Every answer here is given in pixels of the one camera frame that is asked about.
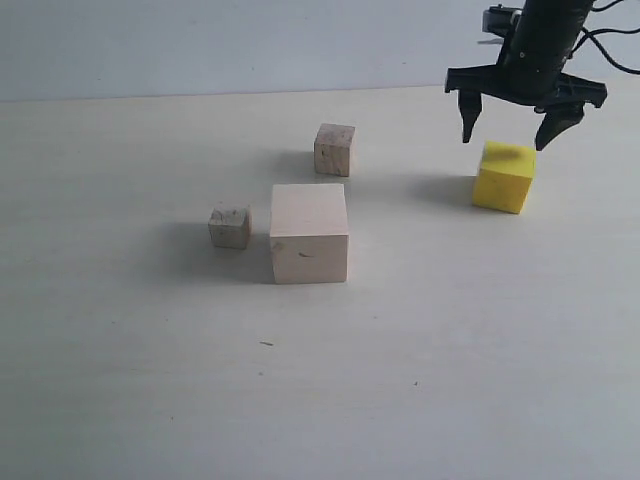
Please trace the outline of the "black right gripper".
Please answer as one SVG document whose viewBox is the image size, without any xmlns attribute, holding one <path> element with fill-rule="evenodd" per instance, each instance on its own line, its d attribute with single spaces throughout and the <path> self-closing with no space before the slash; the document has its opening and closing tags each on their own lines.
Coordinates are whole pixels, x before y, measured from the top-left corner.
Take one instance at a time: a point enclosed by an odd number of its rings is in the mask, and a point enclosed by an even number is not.
<svg viewBox="0 0 640 480">
<path fill-rule="evenodd" d="M 462 142 L 470 142 L 482 113 L 481 94 L 539 110 L 547 107 L 535 136 L 537 151 L 583 120 L 583 102 L 602 107 L 608 96 L 605 84 L 563 71 L 576 40 L 575 35 L 544 36 L 538 45 L 504 35 L 496 39 L 501 47 L 494 63 L 450 68 L 445 91 L 459 91 Z"/>
</svg>

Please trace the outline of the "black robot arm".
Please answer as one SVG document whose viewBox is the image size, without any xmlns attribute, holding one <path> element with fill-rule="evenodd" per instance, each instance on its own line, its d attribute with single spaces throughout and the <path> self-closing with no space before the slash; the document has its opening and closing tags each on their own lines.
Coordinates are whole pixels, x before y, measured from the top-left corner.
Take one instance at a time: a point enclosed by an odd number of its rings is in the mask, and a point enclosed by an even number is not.
<svg viewBox="0 0 640 480">
<path fill-rule="evenodd" d="M 521 8 L 495 5 L 484 11 L 482 30 L 502 39 L 497 60 L 450 68 L 445 79 L 445 91 L 458 93 L 464 143 L 471 139 L 484 95 L 544 116 L 535 136 L 538 151 L 578 125 L 587 104 L 602 107 L 603 83 L 563 72 L 592 6 L 591 1 L 528 0 Z"/>
</svg>

